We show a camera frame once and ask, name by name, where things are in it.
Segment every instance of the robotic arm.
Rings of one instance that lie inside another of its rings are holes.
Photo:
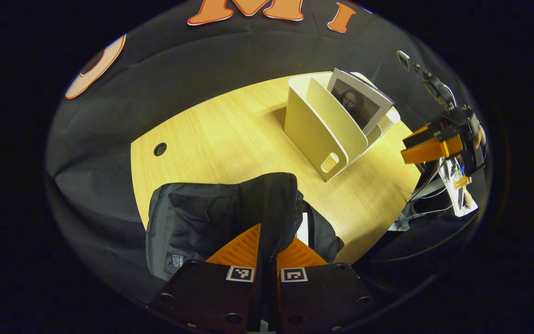
[[[401,155],[405,163],[458,158],[467,178],[483,169],[485,158],[482,148],[473,145],[479,132],[479,120],[475,112],[466,104],[459,107],[451,89],[432,73],[421,71],[421,66],[411,63],[406,53],[397,51],[397,56],[405,70],[421,72],[424,87],[445,108],[438,118],[403,139],[406,149],[401,151]]]

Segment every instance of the wire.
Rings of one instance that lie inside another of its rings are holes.
[[[449,86],[445,85],[446,89],[449,90],[449,92],[451,93],[452,97],[453,97],[453,101],[454,101],[454,107],[456,108],[456,106],[458,106],[458,104],[456,103],[456,99],[454,98],[454,94],[452,93],[452,90]]]
[[[432,196],[418,197],[418,199],[431,199],[432,197],[436,197],[437,195],[440,195],[441,193],[445,192],[445,190],[446,190],[446,187],[443,188],[442,192],[439,192],[439,193],[437,193],[435,195],[432,195]]]
[[[415,217],[415,216],[418,216],[418,215],[421,217],[421,216],[424,216],[424,215],[426,215],[426,214],[428,214],[428,213],[434,213],[434,212],[446,211],[446,210],[450,209],[451,207],[452,207],[452,205],[451,205],[450,207],[447,207],[446,209],[442,209],[442,210],[435,210],[435,211],[428,211],[428,212],[423,212],[423,213],[416,213],[416,214],[413,214],[413,215],[411,215],[411,216],[409,216],[409,217],[405,217],[405,216],[403,216],[402,213],[399,213],[399,214],[400,214],[401,216],[403,216],[403,218],[405,218],[405,219],[409,219],[409,218],[411,218],[411,217]]]
[[[440,165],[438,171],[440,171],[440,170],[442,169],[442,167],[445,165],[445,163],[446,163],[446,159],[445,159],[445,161],[443,161],[442,165]],[[411,201],[413,201],[413,200],[415,199],[415,197],[416,197],[422,190],[424,190],[424,188],[425,188],[428,184],[430,184],[430,182],[432,182],[432,179],[433,179],[434,177],[436,177],[436,174],[437,174],[437,173],[431,173],[431,174],[430,174],[430,177],[428,178],[428,180],[426,180],[426,183],[424,183],[422,186],[420,186],[419,190],[418,190],[415,194],[411,195],[411,198],[410,198],[409,201],[407,201],[407,203],[405,203],[405,204],[407,205],[407,204],[411,203]]]

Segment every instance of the screw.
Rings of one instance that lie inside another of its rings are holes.
[[[226,315],[226,321],[233,324],[238,324],[242,322],[242,317],[236,313],[229,313]]]
[[[162,292],[160,295],[159,295],[159,298],[162,302],[173,302],[174,301],[174,297],[171,295],[171,294],[167,294],[165,292]]]

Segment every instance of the light wood tabletop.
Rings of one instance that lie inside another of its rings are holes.
[[[335,178],[324,182],[284,133],[288,79],[277,78],[193,106],[131,144],[133,190],[145,227],[154,190],[163,184],[237,184],[265,173],[296,175],[305,200],[345,243],[336,262],[353,264],[388,230],[420,177],[405,165],[403,122]],[[165,152],[155,156],[164,142]]]

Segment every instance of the black fabric backdrop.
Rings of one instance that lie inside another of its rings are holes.
[[[534,2],[361,2],[432,45],[466,80],[483,107],[496,173],[464,253],[356,332],[534,333]],[[0,333],[183,332],[91,275],[55,226],[42,185],[45,136],[77,70],[171,6],[0,2]],[[53,182],[48,173],[45,181]],[[51,203],[57,218],[74,214],[64,201]],[[81,213],[74,219],[87,226]]]
[[[121,54],[101,78],[79,97],[61,98],[47,139],[47,192],[61,231],[96,275],[142,302],[164,284],[146,268],[130,144],[195,104],[257,82],[337,67],[368,77],[414,130],[438,116],[441,106],[420,76],[399,65],[400,49],[449,85],[459,103],[479,110],[464,82],[426,45],[347,5],[356,15],[341,34],[326,27],[337,12],[334,0],[304,0],[299,22],[261,12],[244,17],[228,2],[233,17],[196,27],[186,21],[201,0],[191,0],[127,32]],[[485,181],[474,184],[481,186],[472,191],[475,197]]]

